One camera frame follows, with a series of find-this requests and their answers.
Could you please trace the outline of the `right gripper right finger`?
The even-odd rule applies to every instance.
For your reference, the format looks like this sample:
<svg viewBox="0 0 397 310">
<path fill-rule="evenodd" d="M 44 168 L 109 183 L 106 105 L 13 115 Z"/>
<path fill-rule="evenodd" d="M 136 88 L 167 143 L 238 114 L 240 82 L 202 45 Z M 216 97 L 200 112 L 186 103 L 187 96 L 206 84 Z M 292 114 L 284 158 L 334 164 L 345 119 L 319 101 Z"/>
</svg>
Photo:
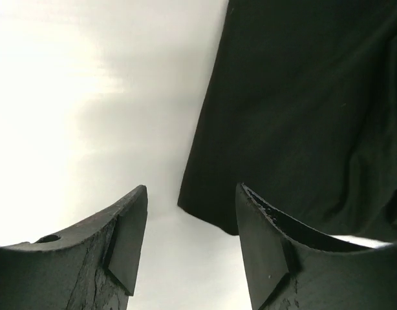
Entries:
<svg viewBox="0 0 397 310">
<path fill-rule="evenodd" d="M 235 206 L 254 309 L 397 309 L 397 242 L 370 248 L 333 238 L 243 184 Z"/>
</svg>

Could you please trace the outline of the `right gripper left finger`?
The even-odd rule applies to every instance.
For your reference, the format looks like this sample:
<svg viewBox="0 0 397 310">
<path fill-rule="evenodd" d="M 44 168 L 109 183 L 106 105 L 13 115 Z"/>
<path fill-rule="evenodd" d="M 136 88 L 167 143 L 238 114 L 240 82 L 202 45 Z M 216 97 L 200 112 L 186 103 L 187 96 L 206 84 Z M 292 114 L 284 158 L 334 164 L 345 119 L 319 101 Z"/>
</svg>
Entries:
<svg viewBox="0 0 397 310">
<path fill-rule="evenodd" d="M 147 188 L 62 231 L 0 247 L 0 309 L 126 309 L 147 221 Z"/>
</svg>

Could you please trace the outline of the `black t shirt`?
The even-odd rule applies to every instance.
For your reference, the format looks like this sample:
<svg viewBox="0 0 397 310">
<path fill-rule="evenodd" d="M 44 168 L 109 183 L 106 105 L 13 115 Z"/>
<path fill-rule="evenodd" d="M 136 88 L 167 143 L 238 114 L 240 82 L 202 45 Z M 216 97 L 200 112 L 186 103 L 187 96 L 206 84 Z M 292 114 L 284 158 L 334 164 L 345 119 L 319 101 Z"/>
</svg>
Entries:
<svg viewBox="0 0 397 310">
<path fill-rule="evenodd" d="M 329 235 L 397 240 L 397 1 L 230 1 L 178 206 L 235 189 Z"/>
</svg>

